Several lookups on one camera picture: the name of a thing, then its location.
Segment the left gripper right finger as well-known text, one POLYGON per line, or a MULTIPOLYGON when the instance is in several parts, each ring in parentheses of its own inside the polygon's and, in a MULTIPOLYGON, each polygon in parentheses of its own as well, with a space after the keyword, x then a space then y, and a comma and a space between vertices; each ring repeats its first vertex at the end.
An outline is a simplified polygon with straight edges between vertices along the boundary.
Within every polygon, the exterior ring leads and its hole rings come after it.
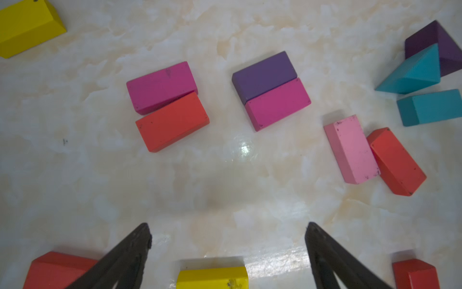
POLYGON ((315 222, 309 223, 304 238, 318 289, 338 289, 337 279, 348 289, 391 288, 315 222))

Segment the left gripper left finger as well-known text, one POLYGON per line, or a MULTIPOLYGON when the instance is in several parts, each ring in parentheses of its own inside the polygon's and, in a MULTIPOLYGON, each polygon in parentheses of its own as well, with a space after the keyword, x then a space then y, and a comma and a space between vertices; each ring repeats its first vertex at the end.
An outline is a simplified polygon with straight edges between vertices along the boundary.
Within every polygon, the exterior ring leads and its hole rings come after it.
POLYGON ((139 289, 152 246, 149 225, 141 223, 69 289, 139 289))

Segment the pink rectangular block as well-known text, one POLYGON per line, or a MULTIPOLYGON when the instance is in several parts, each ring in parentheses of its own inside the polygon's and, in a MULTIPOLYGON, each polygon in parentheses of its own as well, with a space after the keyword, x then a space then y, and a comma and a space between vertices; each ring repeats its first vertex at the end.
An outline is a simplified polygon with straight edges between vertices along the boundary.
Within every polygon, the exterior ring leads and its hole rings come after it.
POLYGON ((380 175, 356 115, 328 124, 324 131, 346 183, 362 184, 380 175))

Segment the magenta block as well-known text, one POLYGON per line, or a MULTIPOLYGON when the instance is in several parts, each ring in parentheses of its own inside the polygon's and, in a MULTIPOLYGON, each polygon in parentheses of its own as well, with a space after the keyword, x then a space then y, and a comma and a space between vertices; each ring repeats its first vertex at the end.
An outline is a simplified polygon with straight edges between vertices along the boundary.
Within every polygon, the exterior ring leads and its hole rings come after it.
POLYGON ((192 92, 198 93, 186 61, 128 81, 126 86, 134 110, 140 115, 154 112, 192 92))
POLYGON ((245 104, 256 132, 275 124, 311 104, 301 79, 296 78, 245 104))

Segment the purple rectangular block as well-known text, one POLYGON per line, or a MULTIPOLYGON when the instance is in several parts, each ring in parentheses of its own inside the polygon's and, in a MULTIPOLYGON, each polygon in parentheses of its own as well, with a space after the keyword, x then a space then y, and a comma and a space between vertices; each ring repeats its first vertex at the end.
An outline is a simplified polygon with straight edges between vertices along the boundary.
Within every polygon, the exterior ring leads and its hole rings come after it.
POLYGON ((232 83, 245 105, 251 99, 296 78, 297 72, 287 53, 283 51, 235 72, 232 75, 232 83))

